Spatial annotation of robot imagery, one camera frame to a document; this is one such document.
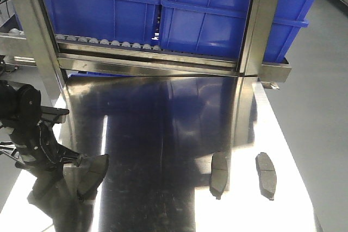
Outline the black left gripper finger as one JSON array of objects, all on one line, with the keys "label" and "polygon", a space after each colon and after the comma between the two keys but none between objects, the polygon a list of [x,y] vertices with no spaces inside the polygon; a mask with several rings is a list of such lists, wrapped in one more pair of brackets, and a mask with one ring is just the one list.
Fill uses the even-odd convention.
[{"label": "black left gripper finger", "polygon": [[58,162],[61,164],[74,164],[75,166],[79,167],[83,155],[63,145],[58,145],[57,157]]}]

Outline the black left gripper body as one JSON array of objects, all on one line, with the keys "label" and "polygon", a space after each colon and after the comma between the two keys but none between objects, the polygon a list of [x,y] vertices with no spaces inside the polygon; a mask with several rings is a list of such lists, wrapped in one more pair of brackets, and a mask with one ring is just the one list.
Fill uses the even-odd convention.
[{"label": "black left gripper body", "polygon": [[58,162],[57,149],[60,145],[52,127],[63,123],[60,117],[42,118],[37,123],[26,123],[11,118],[8,120],[8,135],[11,139],[8,157],[15,166],[25,170],[55,171],[64,164]]}]

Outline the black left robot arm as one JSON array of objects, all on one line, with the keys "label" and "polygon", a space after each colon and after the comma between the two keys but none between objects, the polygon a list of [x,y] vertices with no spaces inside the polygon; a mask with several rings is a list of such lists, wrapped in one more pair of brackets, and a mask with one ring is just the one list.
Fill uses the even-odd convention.
[{"label": "black left robot arm", "polygon": [[68,114],[67,109],[43,106],[41,92],[32,85],[1,81],[1,128],[10,137],[10,142],[1,143],[1,154],[24,170],[79,166],[83,156],[59,144],[53,132]]}]

